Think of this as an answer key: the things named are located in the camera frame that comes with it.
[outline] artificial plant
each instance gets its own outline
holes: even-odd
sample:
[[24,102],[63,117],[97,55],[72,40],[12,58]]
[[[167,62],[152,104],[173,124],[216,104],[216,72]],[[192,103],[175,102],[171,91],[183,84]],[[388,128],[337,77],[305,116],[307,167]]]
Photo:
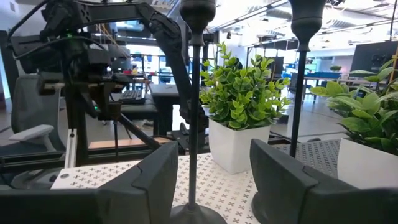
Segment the artificial plant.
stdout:
[[280,118],[284,106],[290,103],[281,98],[280,91],[289,80],[280,79],[267,82],[271,74],[267,68],[274,60],[256,55],[252,59],[253,67],[238,69],[236,57],[227,52],[225,43],[218,47],[223,64],[203,65],[210,67],[210,72],[201,72],[206,86],[211,87],[200,94],[202,103],[210,108],[210,118],[234,130],[268,126]]
[[398,156],[398,79],[380,89],[381,82],[394,70],[390,64],[391,61],[387,62],[378,73],[352,72],[369,74],[365,79],[376,83],[375,91],[364,86],[354,86],[356,89],[350,91],[347,85],[337,82],[310,91],[329,97],[329,108],[343,117],[340,124],[354,142]]
[[339,65],[332,65],[329,69],[330,69],[332,72],[340,72],[341,66],[339,66]]

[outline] wooden board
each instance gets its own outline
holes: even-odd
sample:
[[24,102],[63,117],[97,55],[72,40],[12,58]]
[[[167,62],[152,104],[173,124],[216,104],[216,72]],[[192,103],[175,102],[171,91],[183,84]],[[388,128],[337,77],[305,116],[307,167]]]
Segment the wooden board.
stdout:
[[[165,138],[155,138],[157,142],[160,144],[165,144],[170,142],[171,140]],[[140,139],[123,139],[118,141],[119,147],[128,147],[128,146],[145,146],[144,142]],[[91,142],[88,146],[88,150],[95,150],[95,149],[103,149],[103,148],[112,148],[114,147],[114,141],[96,141]]]

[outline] stand base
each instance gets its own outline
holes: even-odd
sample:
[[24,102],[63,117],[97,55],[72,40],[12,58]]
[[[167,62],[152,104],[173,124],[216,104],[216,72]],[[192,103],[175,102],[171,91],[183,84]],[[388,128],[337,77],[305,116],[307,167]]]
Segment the stand base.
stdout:
[[268,223],[268,217],[262,203],[260,201],[259,193],[256,193],[251,201],[251,210],[253,211],[254,217],[261,224]]
[[188,209],[188,204],[172,208],[171,224],[226,224],[224,218],[216,211],[195,205],[193,210]]

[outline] gray chair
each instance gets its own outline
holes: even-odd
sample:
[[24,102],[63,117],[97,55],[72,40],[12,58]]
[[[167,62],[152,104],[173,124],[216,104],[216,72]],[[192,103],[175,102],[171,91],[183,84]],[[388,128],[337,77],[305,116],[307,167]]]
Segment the gray chair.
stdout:
[[11,114],[14,131],[9,140],[17,141],[0,148],[0,156],[64,151],[58,134],[59,96],[40,96],[38,75],[22,75],[16,81]]

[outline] potted plant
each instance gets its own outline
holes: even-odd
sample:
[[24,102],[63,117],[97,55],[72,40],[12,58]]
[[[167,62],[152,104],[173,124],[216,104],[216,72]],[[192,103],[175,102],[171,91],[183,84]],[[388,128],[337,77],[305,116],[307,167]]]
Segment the potted plant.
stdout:
[[375,91],[359,86],[353,91],[345,84],[328,82],[311,88],[327,96],[328,106],[339,114],[349,139],[342,139],[338,154],[338,178],[361,189],[398,186],[398,85],[397,79],[380,89],[380,82],[394,70],[382,66],[365,79],[376,83]]
[[253,67],[238,69],[236,57],[219,44],[223,64],[203,65],[209,72],[201,72],[210,89],[200,94],[209,108],[209,144],[214,161],[230,174],[250,169],[251,139],[268,141],[270,125],[280,118],[290,100],[281,98],[280,90],[289,84],[288,79],[267,82],[271,73],[267,66],[273,59],[256,56]]
[[329,69],[330,69],[332,72],[340,72],[341,66],[339,66],[339,65],[332,65]]

